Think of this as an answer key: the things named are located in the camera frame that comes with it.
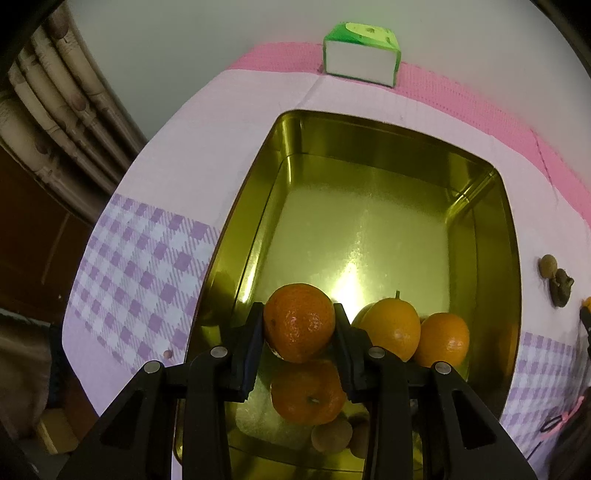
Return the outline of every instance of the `nut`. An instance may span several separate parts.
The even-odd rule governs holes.
[[[347,448],[353,427],[343,417],[312,429],[312,446],[320,453],[339,453]]]
[[[369,446],[369,422],[364,421],[359,423],[353,429],[351,441],[349,442],[349,450],[357,458],[365,458],[368,454]]]
[[[544,255],[538,261],[538,269],[542,278],[554,278],[558,270],[558,262],[552,255]]]

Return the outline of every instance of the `brown figurine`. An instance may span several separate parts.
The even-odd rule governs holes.
[[[570,298],[570,290],[574,280],[559,268],[550,280],[550,298],[555,307],[564,307]]]
[[[564,307],[569,301],[574,280],[562,268],[558,268],[558,262],[550,254],[538,260],[538,270],[540,276],[549,282],[550,299],[554,306]]]

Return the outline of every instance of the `wooden cabinet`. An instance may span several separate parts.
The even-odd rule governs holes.
[[[0,148],[0,308],[60,323],[91,231]]]

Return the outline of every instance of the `green and white box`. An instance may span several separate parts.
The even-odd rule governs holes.
[[[343,22],[324,38],[324,70],[331,75],[393,87],[399,65],[400,47],[387,28]]]

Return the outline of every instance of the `pink tablecloth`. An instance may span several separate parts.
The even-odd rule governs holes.
[[[528,455],[544,420],[570,408],[587,384],[577,311],[591,294],[591,195],[535,132],[462,85],[403,63],[388,89],[322,75],[321,65],[315,44],[257,47],[145,147],[96,225],[72,289],[64,320],[72,367],[101,413],[147,360],[182,362],[220,231],[275,118],[295,108],[348,113],[439,137],[501,173],[523,306],[501,422]],[[577,280],[574,301],[560,311],[549,306],[535,268],[548,252]],[[547,446],[532,458],[539,472]]]

